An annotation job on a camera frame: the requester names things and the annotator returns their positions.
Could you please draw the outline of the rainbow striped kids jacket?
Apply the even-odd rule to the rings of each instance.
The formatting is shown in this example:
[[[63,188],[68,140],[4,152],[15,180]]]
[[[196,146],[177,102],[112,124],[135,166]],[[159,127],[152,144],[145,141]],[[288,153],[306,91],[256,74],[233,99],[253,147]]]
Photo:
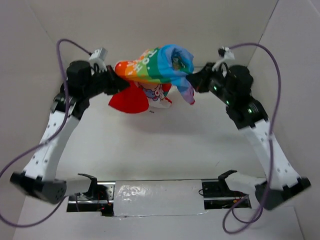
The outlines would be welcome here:
[[[113,95],[109,106],[127,114],[139,114],[150,107],[167,109],[172,104],[168,93],[173,86],[193,105],[195,90],[187,80],[194,71],[193,59],[185,48],[167,44],[147,49],[136,60],[119,61],[114,71],[129,87]]]

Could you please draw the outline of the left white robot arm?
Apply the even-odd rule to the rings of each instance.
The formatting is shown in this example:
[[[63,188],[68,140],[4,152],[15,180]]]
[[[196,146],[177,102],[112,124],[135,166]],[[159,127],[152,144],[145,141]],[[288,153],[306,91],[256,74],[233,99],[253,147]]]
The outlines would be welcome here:
[[[54,98],[40,148],[22,172],[14,172],[10,177],[10,182],[27,196],[51,204],[72,195],[82,194],[88,200],[97,197],[96,177],[80,173],[75,179],[58,180],[58,164],[72,132],[90,105],[90,99],[102,93],[115,95],[130,86],[110,65],[100,70],[97,63],[84,60],[70,63],[66,76],[68,93],[60,92]]]

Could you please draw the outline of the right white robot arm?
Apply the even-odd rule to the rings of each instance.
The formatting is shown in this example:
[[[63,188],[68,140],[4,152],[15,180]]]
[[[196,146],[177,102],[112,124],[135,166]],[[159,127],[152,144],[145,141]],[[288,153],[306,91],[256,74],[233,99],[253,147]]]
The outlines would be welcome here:
[[[252,145],[265,173],[264,178],[229,170],[218,177],[218,190],[223,196],[234,191],[255,198],[271,211],[311,186],[289,163],[276,138],[270,133],[271,121],[262,104],[252,96],[254,79],[243,65],[223,71],[207,63],[186,79],[198,93],[212,93],[226,105],[226,113],[239,132]]]

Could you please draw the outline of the white tape sheet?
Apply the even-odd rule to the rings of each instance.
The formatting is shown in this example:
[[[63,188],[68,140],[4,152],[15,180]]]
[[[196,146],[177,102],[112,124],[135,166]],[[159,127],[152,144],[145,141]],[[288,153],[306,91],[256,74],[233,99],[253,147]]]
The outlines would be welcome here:
[[[117,181],[113,211],[117,217],[193,216],[204,214],[196,180]]]

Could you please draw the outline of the metal base rail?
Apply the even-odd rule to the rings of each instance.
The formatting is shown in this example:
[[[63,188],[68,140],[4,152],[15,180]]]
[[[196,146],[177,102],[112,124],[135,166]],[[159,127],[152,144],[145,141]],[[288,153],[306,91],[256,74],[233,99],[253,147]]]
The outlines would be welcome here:
[[[217,179],[99,181],[97,187],[93,197],[69,197],[66,211],[121,218],[196,216],[228,209],[246,198],[222,189]]]

